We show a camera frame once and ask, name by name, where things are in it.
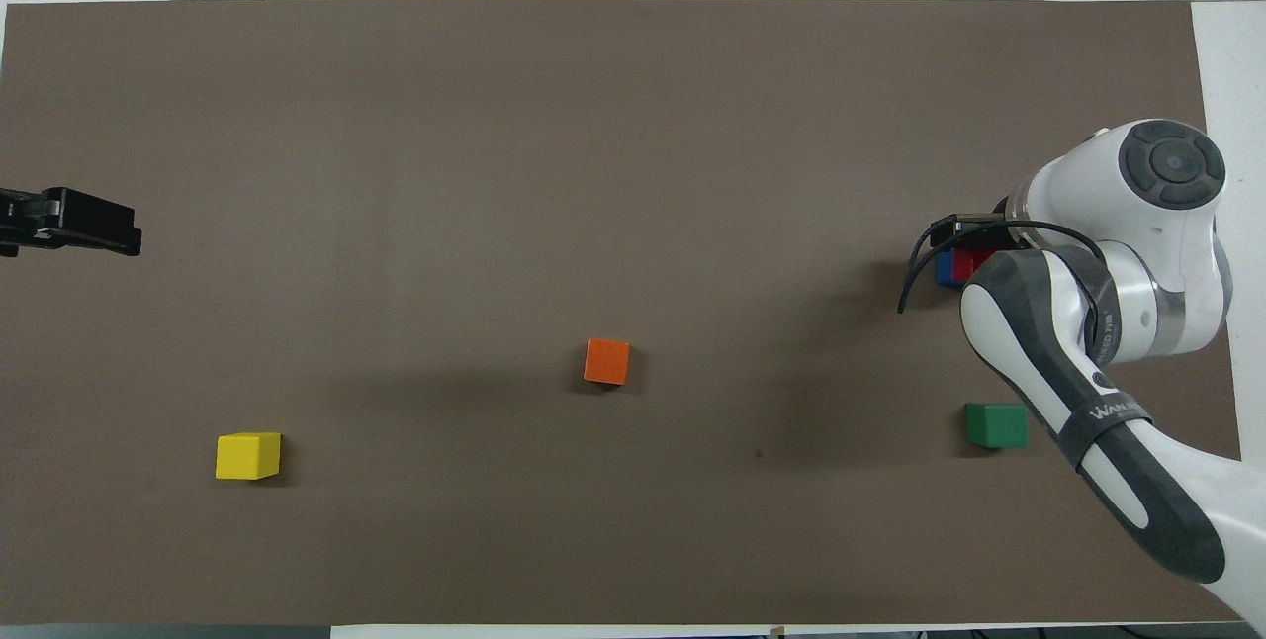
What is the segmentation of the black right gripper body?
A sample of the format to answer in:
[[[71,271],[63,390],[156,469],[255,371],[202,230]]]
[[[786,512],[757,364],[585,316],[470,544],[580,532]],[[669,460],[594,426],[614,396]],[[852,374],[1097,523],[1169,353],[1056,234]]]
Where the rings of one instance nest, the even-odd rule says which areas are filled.
[[[1010,219],[1010,197],[1003,197],[989,215],[981,215],[976,223],[982,232],[975,234],[975,251],[1022,251],[1025,240],[1013,233],[1006,225]]]

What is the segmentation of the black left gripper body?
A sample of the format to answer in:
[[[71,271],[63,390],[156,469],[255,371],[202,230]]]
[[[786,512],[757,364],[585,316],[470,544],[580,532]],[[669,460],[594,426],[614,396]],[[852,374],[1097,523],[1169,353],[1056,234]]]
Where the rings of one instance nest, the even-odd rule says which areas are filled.
[[[49,248],[49,242],[38,237],[38,215],[28,213],[29,206],[39,208],[46,202],[48,202],[46,190],[27,192],[27,190],[1,189],[3,257],[16,257],[23,248]]]

